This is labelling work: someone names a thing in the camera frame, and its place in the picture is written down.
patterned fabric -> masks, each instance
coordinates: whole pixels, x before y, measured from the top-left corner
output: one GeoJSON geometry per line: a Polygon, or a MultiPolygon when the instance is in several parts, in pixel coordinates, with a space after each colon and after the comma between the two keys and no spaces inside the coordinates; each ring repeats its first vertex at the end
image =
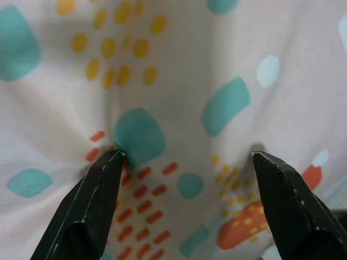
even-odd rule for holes
{"type": "Polygon", "coordinates": [[[344,0],[0,0],[0,259],[31,256],[112,146],[129,162],[104,260],[256,259],[249,149],[325,198],[346,68],[344,0]]]}

teal spot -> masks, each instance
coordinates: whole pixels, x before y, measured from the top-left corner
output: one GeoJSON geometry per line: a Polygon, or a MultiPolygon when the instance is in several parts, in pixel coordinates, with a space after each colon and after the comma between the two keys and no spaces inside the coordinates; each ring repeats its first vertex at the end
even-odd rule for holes
{"type": "Polygon", "coordinates": [[[185,257],[190,257],[198,246],[208,237],[209,230],[201,224],[198,230],[191,234],[188,239],[181,245],[180,251],[185,257]]]}
{"type": "Polygon", "coordinates": [[[28,22],[15,6],[0,10],[0,79],[17,80],[41,59],[40,47],[28,22]]]}
{"type": "Polygon", "coordinates": [[[43,192],[52,179],[45,172],[38,169],[26,169],[13,176],[7,183],[7,188],[13,193],[31,198],[43,192]]]}
{"type": "Polygon", "coordinates": [[[158,157],[166,147],[160,126],[141,108],[131,110],[120,118],[114,128],[113,139],[133,167],[158,157]]]}
{"type": "Polygon", "coordinates": [[[208,9],[217,15],[224,15],[233,10],[239,4],[239,0],[207,0],[208,9]]]}
{"type": "Polygon", "coordinates": [[[209,101],[202,115],[202,124],[213,137],[250,104],[250,96],[244,81],[237,77],[220,89],[209,101]]]}
{"type": "Polygon", "coordinates": [[[107,251],[105,251],[100,260],[113,260],[113,257],[107,251]]]}
{"type": "Polygon", "coordinates": [[[204,189],[204,181],[194,173],[184,173],[180,176],[177,188],[185,199],[193,199],[204,189]]]}

